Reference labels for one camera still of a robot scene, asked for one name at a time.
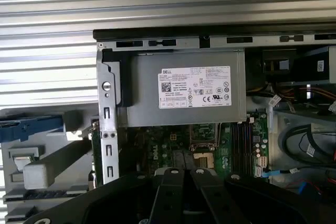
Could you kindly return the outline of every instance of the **expansion slot bracket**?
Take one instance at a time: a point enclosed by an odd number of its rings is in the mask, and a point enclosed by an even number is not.
[[[102,61],[103,53],[97,52],[97,83],[99,99],[99,125],[103,183],[119,178],[119,148],[117,100],[120,98],[119,63]]]

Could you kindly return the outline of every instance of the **barcode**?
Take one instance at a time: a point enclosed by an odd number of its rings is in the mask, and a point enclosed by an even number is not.
[[[319,60],[317,62],[317,72],[323,72],[324,71],[324,60]]]
[[[172,92],[172,83],[171,82],[162,82],[161,83],[162,92]]]

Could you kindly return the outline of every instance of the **corrugated metal wall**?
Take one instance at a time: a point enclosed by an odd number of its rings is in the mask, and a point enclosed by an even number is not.
[[[97,101],[92,30],[336,17],[335,0],[0,0],[0,109]]]

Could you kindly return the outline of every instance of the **connector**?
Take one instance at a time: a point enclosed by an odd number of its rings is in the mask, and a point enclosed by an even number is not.
[[[267,167],[267,157],[266,156],[259,157],[258,160],[257,160],[257,164],[261,168],[266,168]]]

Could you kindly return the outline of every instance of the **metal bracket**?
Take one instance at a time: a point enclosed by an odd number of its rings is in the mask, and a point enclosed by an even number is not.
[[[119,178],[118,118],[116,106],[117,88],[115,72],[119,72],[115,62],[102,62],[103,52],[97,52],[97,82],[99,101],[99,125],[101,137],[101,157],[103,183]]]
[[[149,223],[182,223],[184,170],[169,168],[157,189]]]
[[[201,168],[190,171],[190,175],[202,192],[216,223],[249,223],[218,177]]]

